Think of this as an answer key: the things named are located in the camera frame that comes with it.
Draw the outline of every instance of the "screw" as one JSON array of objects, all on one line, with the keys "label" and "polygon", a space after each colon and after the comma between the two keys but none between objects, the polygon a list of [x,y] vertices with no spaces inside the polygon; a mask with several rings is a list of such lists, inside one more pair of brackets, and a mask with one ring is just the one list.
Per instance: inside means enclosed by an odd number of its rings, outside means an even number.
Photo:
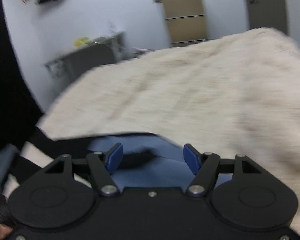
[{"label": "screw", "polygon": [[149,197],[155,197],[157,195],[157,193],[155,191],[150,191],[148,193]]},{"label": "screw", "polygon": [[101,191],[105,195],[112,195],[118,191],[117,187],[114,185],[105,185],[101,188]]},{"label": "screw", "polygon": [[204,192],[204,187],[200,186],[200,185],[191,185],[188,190],[192,193],[192,194],[202,194]]},{"label": "screw", "polygon": [[24,236],[16,236],[16,240],[26,240]]},{"label": "screw", "polygon": [[289,237],[289,236],[286,236],[286,235],[281,236],[281,237],[279,238],[279,240],[289,240],[289,239],[290,239],[290,237]]}]

